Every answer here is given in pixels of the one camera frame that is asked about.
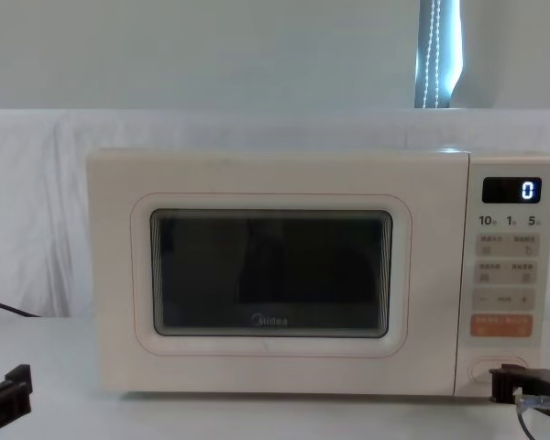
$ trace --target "white table surface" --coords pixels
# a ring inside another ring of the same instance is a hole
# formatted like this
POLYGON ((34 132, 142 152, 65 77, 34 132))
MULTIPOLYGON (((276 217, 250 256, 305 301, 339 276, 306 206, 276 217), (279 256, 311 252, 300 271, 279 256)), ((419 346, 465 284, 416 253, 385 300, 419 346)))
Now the white table surface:
MULTIPOLYGON (((1 429, 0 440, 525 439, 514 407, 486 401, 103 392, 89 321, 0 319, 0 381, 20 363, 32 368, 32 413, 1 429)), ((537 440, 550 438, 548 417, 527 419, 537 440)))

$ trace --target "wire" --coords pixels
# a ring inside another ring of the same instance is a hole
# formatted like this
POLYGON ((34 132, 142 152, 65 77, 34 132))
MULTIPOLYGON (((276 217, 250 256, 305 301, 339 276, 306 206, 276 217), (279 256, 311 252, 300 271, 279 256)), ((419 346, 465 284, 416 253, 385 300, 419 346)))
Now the wire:
POLYGON ((0 302, 0 309, 7 310, 8 312, 12 312, 13 314, 19 314, 21 316, 25 316, 26 318, 40 318, 40 316, 37 316, 36 314, 27 313, 22 310, 15 309, 14 307, 10 307, 9 305, 2 304, 0 302))
POLYGON ((520 421, 520 426, 522 427, 523 432, 525 433, 525 435, 530 440, 535 440, 535 437, 530 433, 530 431, 528 430, 528 427, 525 425, 525 422, 523 421, 523 414, 521 414, 520 412, 517 413, 517 420, 520 421))

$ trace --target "white cloth backdrop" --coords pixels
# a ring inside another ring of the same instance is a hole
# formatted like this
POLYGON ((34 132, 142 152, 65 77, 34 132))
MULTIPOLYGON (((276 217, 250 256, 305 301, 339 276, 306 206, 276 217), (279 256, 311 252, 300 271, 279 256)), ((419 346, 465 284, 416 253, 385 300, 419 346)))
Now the white cloth backdrop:
MULTIPOLYGON (((0 111, 0 302, 93 313, 85 156, 157 149, 550 151, 550 111, 390 111, 265 120, 132 111, 0 111)), ((550 319, 550 278, 547 292, 550 319)))

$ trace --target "white microwave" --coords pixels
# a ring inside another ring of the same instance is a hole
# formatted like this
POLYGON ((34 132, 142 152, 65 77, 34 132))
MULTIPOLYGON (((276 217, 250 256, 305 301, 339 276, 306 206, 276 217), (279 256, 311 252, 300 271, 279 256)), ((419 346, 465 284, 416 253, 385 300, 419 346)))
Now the white microwave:
POLYGON ((110 149, 87 175, 105 389, 485 396, 538 367, 550 156, 110 149))

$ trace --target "dark glass window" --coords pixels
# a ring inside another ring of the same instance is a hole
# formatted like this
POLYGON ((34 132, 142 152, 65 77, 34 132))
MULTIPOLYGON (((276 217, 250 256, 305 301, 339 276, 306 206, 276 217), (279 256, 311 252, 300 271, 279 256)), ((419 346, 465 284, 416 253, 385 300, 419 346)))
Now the dark glass window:
POLYGON ((384 211, 155 211, 155 328, 165 336, 381 337, 391 230, 384 211))

